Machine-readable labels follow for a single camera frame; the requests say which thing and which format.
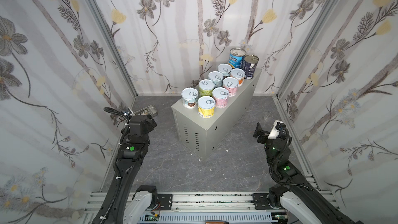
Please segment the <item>teal grey can white lid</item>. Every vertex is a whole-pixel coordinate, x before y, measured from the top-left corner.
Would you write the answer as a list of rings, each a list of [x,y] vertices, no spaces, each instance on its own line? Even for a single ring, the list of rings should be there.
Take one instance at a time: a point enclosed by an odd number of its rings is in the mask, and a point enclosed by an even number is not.
[[[181,93],[182,104],[185,108],[193,109],[196,107],[199,92],[195,88],[185,88]]]

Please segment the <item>pale pink can white lid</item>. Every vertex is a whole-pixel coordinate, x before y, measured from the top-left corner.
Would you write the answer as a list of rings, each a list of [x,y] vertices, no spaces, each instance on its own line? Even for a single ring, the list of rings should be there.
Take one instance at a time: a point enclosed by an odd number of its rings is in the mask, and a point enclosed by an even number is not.
[[[216,108],[225,108],[228,104],[229,91],[224,87],[215,88],[212,91]]]

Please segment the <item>yellow can white lid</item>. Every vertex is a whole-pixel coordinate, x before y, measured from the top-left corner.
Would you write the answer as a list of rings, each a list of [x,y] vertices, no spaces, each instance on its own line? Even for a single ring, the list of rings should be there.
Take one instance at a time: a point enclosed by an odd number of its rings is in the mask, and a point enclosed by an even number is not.
[[[198,114],[202,118],[211,118],[215,113],[215,100],[211,96],[198,99]]]

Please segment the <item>orange can white lid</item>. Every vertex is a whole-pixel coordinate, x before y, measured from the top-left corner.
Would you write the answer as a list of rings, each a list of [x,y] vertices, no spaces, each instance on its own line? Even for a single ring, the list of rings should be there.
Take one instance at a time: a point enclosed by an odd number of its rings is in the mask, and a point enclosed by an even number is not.
[[[238,86],[241,87],[244,79],[245,79],[245,72],[240,68],[233,68],[230,72],[230,76],[238,80]]]

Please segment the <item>green can white lid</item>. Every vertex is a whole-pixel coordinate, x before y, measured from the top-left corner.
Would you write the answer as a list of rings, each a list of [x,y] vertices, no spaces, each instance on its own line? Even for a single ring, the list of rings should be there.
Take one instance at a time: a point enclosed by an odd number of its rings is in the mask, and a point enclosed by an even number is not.
[[[203,79],[199,82],[199,94],[202,96],[212,96],[212,91],[215,88],[215,84],[210,79]]]

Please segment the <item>light teal can white lid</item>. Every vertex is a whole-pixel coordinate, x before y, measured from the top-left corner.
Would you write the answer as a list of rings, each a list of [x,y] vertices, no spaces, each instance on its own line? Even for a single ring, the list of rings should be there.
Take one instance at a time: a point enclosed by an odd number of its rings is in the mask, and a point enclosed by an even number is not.
[[[219,71],[212,71],[208,74],[208,79],[215,84],[215,88],[222,87],[223,78],[223,74]]]

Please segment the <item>dark navy food can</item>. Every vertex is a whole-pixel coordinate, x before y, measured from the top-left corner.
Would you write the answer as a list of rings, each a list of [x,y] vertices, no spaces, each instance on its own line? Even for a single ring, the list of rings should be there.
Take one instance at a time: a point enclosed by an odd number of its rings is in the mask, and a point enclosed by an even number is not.
[[[246,55],[241,62],[241,69],[245,72],[245,79],[252,79],[258,65],[259,58],[255,55]]]

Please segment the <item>blue soup can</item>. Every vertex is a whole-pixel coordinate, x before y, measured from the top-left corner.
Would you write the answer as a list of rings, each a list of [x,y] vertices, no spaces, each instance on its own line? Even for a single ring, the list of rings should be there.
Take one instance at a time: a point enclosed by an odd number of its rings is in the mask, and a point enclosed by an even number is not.
[[[246,51],[242,48],[232,48],[230,50],[229,64],[232,68],[240,68],[241,62],[246,55]]]

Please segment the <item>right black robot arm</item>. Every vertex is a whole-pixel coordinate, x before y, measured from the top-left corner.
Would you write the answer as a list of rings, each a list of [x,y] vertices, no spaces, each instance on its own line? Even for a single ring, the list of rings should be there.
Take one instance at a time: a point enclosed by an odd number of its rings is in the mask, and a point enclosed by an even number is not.
[[[303,224],[354,224],[334,207],[290,161],[292,137],[287,126],[275,121],[270,131],[257,123],[253,137],[264,145],[269,175],[276,183],[268,192],[270,207],[284,208]]]

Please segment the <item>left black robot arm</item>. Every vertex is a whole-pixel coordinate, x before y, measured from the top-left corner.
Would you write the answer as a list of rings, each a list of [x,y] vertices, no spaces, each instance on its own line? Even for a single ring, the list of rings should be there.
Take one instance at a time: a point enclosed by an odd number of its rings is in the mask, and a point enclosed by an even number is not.
[[[151,115],[133,115],[129,108],[118,111],[105,107],[104,111],[122,117],[126,123],[121,130],[118,151],[112,162],[114,178],[92,221],[94,224],[121,224],[130,190],[150,145],[149,133],[157,123]]]

